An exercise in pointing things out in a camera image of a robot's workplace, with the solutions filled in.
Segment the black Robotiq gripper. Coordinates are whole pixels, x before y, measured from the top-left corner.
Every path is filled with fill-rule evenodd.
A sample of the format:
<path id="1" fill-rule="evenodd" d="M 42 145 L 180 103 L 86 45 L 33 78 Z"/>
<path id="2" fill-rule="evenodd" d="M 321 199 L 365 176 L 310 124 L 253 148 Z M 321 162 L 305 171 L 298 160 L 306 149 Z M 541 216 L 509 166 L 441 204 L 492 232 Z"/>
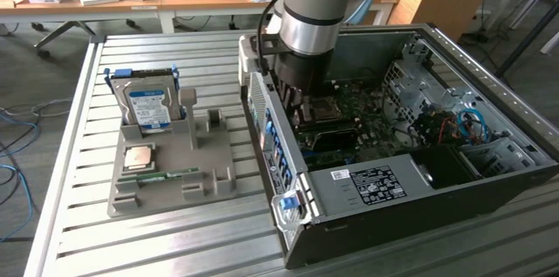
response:
<path id="1" fill-rule="evenodd" d="M 278 80 L 304 95 L 313 93 L 324 81 L 332 51 L 310 56 L 285 52 L 277 54 L 277 59 L 274 73 Z"/>

